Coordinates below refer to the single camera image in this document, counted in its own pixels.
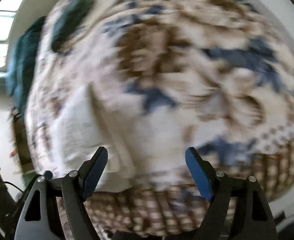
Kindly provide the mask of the floral patterned bed blanket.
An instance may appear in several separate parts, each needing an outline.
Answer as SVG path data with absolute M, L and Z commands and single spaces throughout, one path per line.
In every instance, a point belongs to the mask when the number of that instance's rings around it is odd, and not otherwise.
M 209 203 L 185 162 L 194 147 L 215 168 L 255 176 L 273 201 L 294 184 L 294 43 L 255 0 L 93 0 L 63 44 L 45 19 L 25 123 L 33 164 L 56 175 L 51 128 L 89 85 L 137 159 L 173 164 L 163 189 L 95 190 L 85 202 L 98 235 L 146 238 L 196 229 Z

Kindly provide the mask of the folded teal cloth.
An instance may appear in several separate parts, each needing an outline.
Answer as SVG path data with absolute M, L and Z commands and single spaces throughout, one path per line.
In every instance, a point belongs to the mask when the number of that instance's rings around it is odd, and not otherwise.
M 53 52 L 61 52 L 63 44 L 76 31 L 92 4 L 93 0 L 71 0 L 65 7 L 52 30 L 51 49 Z

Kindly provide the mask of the white pants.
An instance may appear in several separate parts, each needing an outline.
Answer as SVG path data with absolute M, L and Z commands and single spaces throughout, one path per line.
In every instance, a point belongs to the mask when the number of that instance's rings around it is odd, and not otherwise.
M 113 116 L 94 101 L 89 85 L 79 87 L 68 98 L 51 135 L 59 177 L 79 169 L 103 146 L 108 158 L 97 191 L 116 193 L 133 187 L 160 190 L 175 182 L 171 162 L 151 155 L 137 159 L 128 150 Z

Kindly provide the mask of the teal garment by window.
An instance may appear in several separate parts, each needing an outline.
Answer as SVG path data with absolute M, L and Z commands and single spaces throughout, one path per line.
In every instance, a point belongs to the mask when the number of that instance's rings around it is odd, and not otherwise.
M 5 77 L 6 92 L 12 98 L 14 107 L 24 115 L 27 98 L 33 81 L 38 45 L 45 17 L 36 20 L 18 38 L 8 61 Z

